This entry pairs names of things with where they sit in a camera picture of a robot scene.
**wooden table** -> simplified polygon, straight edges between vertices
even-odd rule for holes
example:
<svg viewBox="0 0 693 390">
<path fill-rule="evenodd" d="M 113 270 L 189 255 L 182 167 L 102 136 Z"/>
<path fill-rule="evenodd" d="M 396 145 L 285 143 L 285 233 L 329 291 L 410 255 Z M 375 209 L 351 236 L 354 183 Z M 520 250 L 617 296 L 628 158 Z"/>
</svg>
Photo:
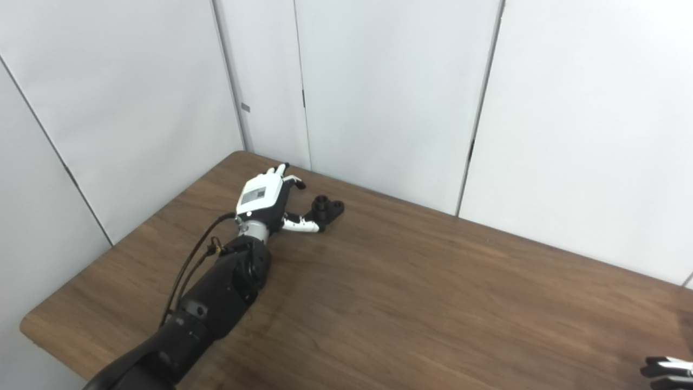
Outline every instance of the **wooden table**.
<svg viewBox="0 0 693 390">
<path fill-rule="evenodd" d="M 234 153 L 29 313 L 84 378 L 157 328 L 204 229 L 276 164 Z M 690 358 L 693 291 L 291 168 L 288 210 L 346 203 L 325 233 L 271 238 L 267 287 L 178 389 L 646 389 Z M 233 237 L 230 224 L 216 231 Z"/>
</svg>

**white partition panel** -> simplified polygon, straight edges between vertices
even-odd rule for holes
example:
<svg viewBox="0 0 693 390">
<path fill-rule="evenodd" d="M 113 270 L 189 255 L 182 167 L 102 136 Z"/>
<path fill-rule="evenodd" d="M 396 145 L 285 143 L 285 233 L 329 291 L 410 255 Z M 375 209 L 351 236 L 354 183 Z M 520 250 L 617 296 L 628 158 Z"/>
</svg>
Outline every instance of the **white partition panel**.
<svg viewBox="0 0 693 390">
<path fill-rule="evenodd" d="M 310 169 L 293 1 L 216 5 L 248 151 Z"/>
<path fill-rule="evenodd" d="M 109 248 L 0 63 L 0 389 L 85 381 L 19 332 L 21 319 Z"/>
<path fill-rule="evenodd" d="M 0 54 L 113 241 L 242 148 L 209 1 L 0 1 Z"/>
<path fill-rule="evenodd" d="M 454 213 L 496 0 L 296 0 L 313 170 Z"/>
<path fill-rule="evenodd" d="M 693 3 L 508 0 L 460 216 L 681 284 Z"/>
</svg>

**black joint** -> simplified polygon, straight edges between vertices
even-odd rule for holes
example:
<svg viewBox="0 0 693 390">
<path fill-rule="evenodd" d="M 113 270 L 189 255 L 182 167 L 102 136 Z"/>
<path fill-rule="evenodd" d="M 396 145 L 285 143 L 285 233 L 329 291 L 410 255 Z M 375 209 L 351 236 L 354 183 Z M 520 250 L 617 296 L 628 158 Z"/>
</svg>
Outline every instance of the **black joint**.
<svg viewBox="0 0 693 390">
<path fill-rule="evenodd" d="M 325 195 L 315 197 L 310 207 L 310 212 L 305 215 L 307 221 L 314 221 L 319 227 L 319 231 L 325 231 L 325 227 L 332 223 L 344 212 L 342 201 L 330 201 Z"/>
</svg>

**wire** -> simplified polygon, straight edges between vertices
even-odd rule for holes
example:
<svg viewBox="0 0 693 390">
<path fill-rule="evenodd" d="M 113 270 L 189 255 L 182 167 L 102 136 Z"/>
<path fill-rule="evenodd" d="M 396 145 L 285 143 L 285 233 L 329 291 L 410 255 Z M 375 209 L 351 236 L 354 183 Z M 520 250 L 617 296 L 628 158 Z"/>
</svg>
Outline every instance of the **wire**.
<svg viewBox="0 0 693 390">
<path fill-rule="evenodd" d="M 221 247 L 221 241 L 219 240 L 218 237 L 212 237 L 211 238 L 211 244 L 207 247 L 207 252 L 205 252 L 200 258 L 197 260 L 195 265 L 193 266 L 193 269 L 188 272 L 188 275 L 185 277 L 185 280 L 183 280 L 183 285 L 178 289 L 178 298 L 176 299 L 175 305 L 173 307 L 178 307 L 180 306 L 180 301 L 183 298 L 183 294 L 185 293 L 186 287 L 188 287 L 188 282 L 190 282 L 190 278 L 193 276 L 195 271 L 197 271 L 198 268 L 202 265 L 204 262 L 204 259 L 207 259 L 209 256 L 212 256 L 215 253 L 221 253 L 222 247 Z"/>
<path fill-rule="evenodd" d="M 171 311 L 170 310 L 171 302 L 173 302 L 173 297 L 175 296 L 175 292 L 178 289 L 178 284 L 180 283 L 180 280 L 183 278 L 183 274 L 185 273 L 185 270 L 188 268 L 188 265 L 190 265 L 190 262 L 193 260 L 193 256 L 197 253 L 198 249 L 200 249 L 202 243 L 207 238 L 209 233 L 211 233 L 211 231 L 214 230 L 214 228 L 216 228 L 216 226 L 219 223 L 226 221 L 227 219 L 232 219 L 232 218 L 236 218 L 235 212 L 229 212 L 229 213 L 226 213 L 226 214 L 222 215 L 221 217 L 217 218 L 217 220 L 214 221 L 207 228 L 207 231 L 204 232 L 202 237 L 200 237 L 200 240 L 198 240 L 197 244 L 195 244 L 195 247 L 193 248 L 193 251 L 190 252 L 190 255 L 188 256 L 188 258 L 185 259 L 185 262 L 181 266 L 180 271 L 178 271 L 178 275 L 176 276 L 175 281 L 173 282 L 173 288 L 171 289 L 171 292 L 168 295 L 168 300 L 166 301 L 164 313 L 161 315 L 161 321 L 159 322 L 159 328 L 164 326 L 164 324 L 166 322 L 166 317 L 168 316 L 168 314 Z"/>
</svg>

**black robotic arm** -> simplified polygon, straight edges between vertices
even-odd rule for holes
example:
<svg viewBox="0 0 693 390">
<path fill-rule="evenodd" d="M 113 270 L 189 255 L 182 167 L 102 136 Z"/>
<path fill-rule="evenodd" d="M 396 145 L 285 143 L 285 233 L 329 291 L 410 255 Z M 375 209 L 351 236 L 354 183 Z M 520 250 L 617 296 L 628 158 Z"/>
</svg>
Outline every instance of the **black robotic arm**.
<svg viewBox="0 0 693 390">
<path fill-rule="evenodd" d="M 269 237 L 282 229 L 321 232 L 343 213 L 344 204 L 326 196 L 318 196 L 302 217 L 287 213 L 291 188 L 306 188 L 296 176 L 284 177 L 288 167 L 281 164 L 248 180 L 236 213 L 212 225 L 235 217 L 238 236 L 224 246 L 210 245 L 206 255 L 218 253 L 215 264 L 183 294 L 184 284 L 173 310 L 169 300 L 156 333 L 97 373 L 84 390 L 175 390 L 207 348 L 231 332 L 264 287 L 272 264 Z"/>
</svg>

